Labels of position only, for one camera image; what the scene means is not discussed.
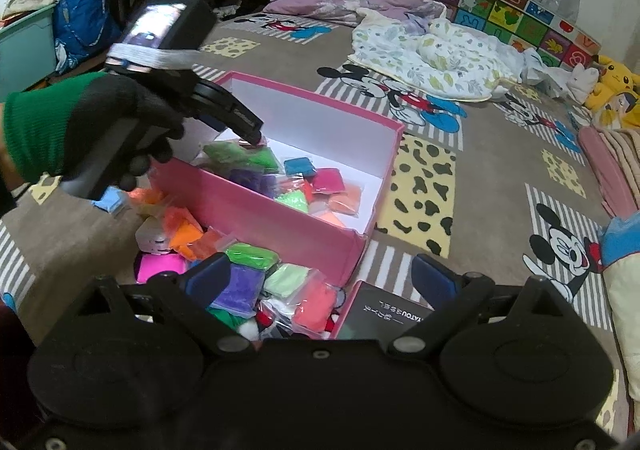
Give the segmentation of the black green gloved left hand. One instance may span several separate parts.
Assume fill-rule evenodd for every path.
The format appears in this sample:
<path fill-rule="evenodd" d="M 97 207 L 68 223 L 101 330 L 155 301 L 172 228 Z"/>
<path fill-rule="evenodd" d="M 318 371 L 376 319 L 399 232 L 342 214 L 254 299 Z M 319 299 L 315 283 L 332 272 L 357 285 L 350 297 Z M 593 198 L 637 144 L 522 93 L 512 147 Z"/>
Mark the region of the black green gloved left hand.
<path fill-rule="evenodd" d="M 183 117 L 125 76 L 92 72 L 51 87 L 15 92 L 1 103 L 1 183 L 12 191 L 43 173 L 67 176 L 93 144 L 122 118 L 167 130 L 140 154 L 131 154 L 115 176 L 131 191 L 152 159 L 171 158 L 171 139 L 183 136 Z"/>

